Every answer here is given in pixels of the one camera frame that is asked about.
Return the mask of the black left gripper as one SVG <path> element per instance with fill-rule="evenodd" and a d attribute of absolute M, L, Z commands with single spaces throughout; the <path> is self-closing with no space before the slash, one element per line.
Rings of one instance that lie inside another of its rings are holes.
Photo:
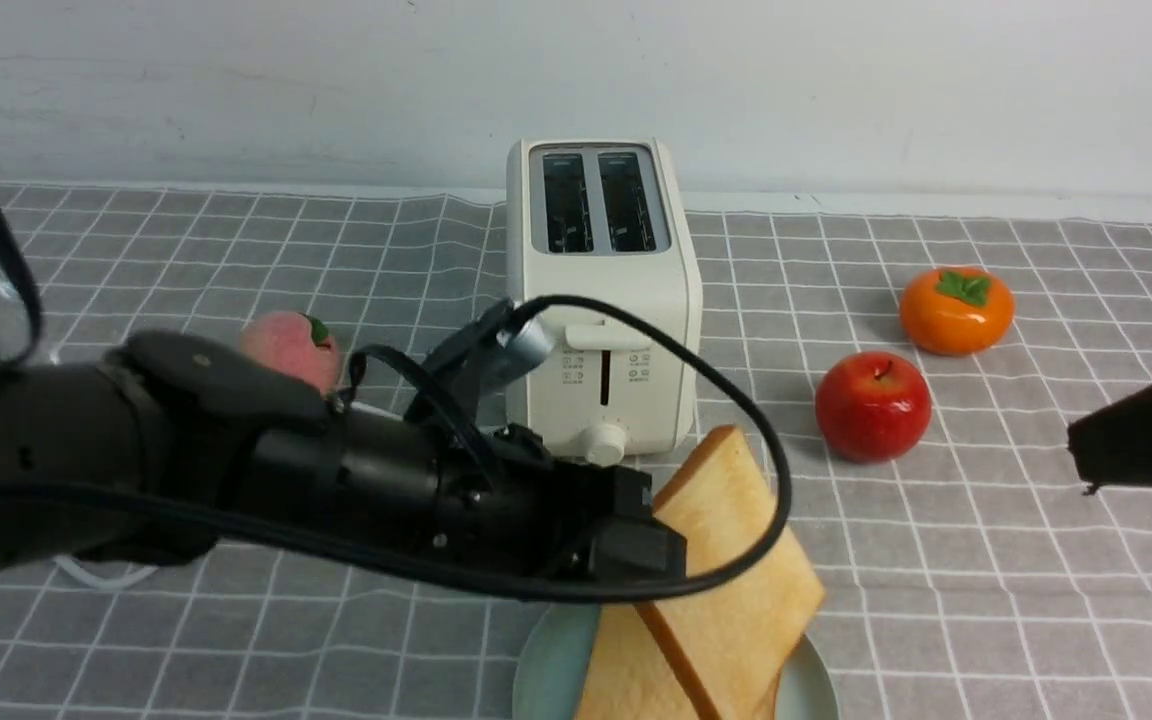
<path fill-rule="evenodd" d="M 687 541 L 652 509 L 652 478 L 550 455 L 531 430 L 485 434 L 497 473 L 457 438 L 370 406 L 344 416 L 335 503 L 397 552 L 548 585 L 680 582 Z"/>

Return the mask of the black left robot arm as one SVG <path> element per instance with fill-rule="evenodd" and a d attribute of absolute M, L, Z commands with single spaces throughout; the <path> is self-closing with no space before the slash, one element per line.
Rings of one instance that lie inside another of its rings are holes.
<path fill-rule="evenodd" d="M 526 430 L 334 404 L 191 334 L 0 361 L 0 571 L 59 555 L 169 568 L 233 539 L 515 600 L 647 600 L 687 575 L 650 491 Z"/>

